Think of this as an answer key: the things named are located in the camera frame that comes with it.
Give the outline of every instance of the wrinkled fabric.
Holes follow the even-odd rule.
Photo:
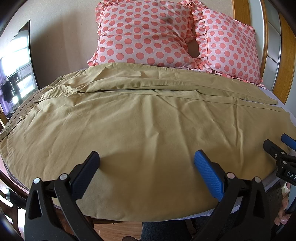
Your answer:
[[[29,188],[97,151],[101,166],[77,201],[95,218],[161,221],[209,210],[217,200],[194,166],[197,150],[225,172],[264,179],[276,168],[264,140],[288,152],[281,135],[296,138],[276,100],[213,74],[109,63],[62,76],[41,93],[1,134],[1,156]]]

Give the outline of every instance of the pillow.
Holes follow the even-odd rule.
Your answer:
[[[260,84],[255,30],[223,13],[192,1],[199,44],[199,68],[205,72]]]
[[[190,5],[191,1],[100,2],[96,7],[98,48],[89,66],[127,62],[197,68],[187,47],[196,37]]]

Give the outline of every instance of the wooden headboard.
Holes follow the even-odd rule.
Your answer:
[[[251,1],[252,0],[232,0],[233,16],[236,20],[251,25]],[[268,49],[268,17],[264,0],[260,0],[260,4],[262,7],[263,29],[257,29],[256,31],[264,32],[264,46],[260,68],[260,77],[262,78],[265,70]],[[296,40],[292,29],[282,14],[279,14],[279,18],[281,24],[281,52],[279,68],[272,92],[285,104],[294,77]]]

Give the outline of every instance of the black clamp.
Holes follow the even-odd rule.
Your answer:
[[[296,141],[286,134],[281,136],[281,140],[287,146],[296,150]],[[296,157],[287,155],[287,153],[270,140],[263,144],[264,150],[276,159],[277,177],[296,186]]]
[[[84,218],[76,204],[85,193],[100,158],[92,152],[84,163],[56,180],[43,182],[35,178],[26,204],[26,241],[103,241]],[[52,198],[58,198],[63,213],[76,236],[64,231],[54,210]]]
[[[194,163],[219,203],[192,241],[270,241],[269,207],[261,179],[254,177],[249,181],[239,179],[231,172],[225,173],[202,150],[195,153]],[[235,223],[230,231],[220,237],[235,201],[240,196],[243,198]]]

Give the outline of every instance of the hand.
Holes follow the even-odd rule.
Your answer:
[[[291,184],[287,183],[287,188],[291,188]],[[274,223],[279,226],[281,223],[286,224],[291,216],[291,214],[286,214],[285,209],[287,208],[289,201],[288,201],[289,193],[283,197],[283,206],[279,210],[278,216],[275,218]]]

